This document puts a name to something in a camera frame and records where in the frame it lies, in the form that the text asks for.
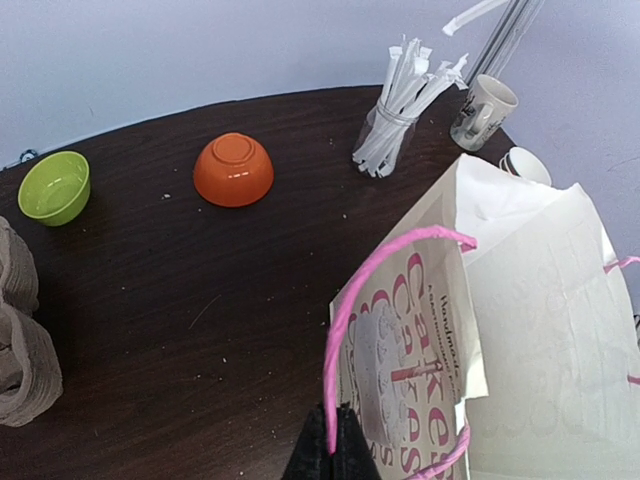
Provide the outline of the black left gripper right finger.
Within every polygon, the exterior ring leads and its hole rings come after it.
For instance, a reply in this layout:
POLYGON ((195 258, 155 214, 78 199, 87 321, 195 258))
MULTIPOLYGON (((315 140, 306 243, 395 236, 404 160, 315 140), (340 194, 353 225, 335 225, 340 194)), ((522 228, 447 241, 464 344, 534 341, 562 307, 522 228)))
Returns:
POLYGON ((333 454, 333 478, 380 480, 355 411, 343 404, 337 410, 337 449, 333 454))

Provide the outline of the stack of brown paper cups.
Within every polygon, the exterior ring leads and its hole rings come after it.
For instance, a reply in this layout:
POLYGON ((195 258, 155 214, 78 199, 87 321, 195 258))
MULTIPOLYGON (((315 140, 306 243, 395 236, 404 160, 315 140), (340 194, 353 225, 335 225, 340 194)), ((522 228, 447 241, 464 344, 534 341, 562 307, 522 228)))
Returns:
POLYGON ((522 147, 512 147, 499 161, 499 168, 511 175, 518 176, 546 186, 552 185, 552 178, 541 160, 522 147))

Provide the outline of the paper cakes bag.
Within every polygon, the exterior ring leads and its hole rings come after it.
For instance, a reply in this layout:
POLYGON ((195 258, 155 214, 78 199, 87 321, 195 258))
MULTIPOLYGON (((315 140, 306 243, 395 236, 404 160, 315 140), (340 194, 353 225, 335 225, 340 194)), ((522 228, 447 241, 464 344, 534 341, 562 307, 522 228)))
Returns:
POLYGON ((635 479, 639 348, 590 197, 460 156, 330 305, 334 392, 381 479, 470 445, 447 479, 635 479))

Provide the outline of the single white stirrer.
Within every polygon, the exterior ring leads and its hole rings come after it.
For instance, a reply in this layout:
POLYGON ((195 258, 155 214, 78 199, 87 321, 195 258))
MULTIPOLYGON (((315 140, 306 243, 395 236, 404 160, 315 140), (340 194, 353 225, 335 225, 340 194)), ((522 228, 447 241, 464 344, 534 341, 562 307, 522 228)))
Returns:
POLYGON ((442 32, 447 36, 453 36, 458 30, 465 25, 473 22, 479 17, 501 7, 508 3, 509 0, 481 0, 474 6, 463 11, 459 15, 452 18, 446 25, 442 27, 442 32))

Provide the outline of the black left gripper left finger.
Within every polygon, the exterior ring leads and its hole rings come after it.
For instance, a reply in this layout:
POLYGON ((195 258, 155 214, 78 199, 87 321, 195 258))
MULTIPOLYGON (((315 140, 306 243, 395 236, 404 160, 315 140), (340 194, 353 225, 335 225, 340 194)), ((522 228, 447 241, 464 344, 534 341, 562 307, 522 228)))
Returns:
POLYGON ((304 422, 284 470, 283 480, 330 480, 331 458, 327 450, 325 412, 322 404, 304 422))

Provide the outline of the cardboard cup carrier stack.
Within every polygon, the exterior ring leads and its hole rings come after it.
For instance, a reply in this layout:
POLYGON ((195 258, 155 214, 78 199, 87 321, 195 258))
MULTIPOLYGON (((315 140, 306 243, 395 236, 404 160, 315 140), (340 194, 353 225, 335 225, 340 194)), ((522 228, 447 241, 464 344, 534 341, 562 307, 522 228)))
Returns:
POLYGON ((1 424, 21 427, 63 393, 59 360, 48 331, 33 319, 39 308, 33 256, 1 220, 1 424))

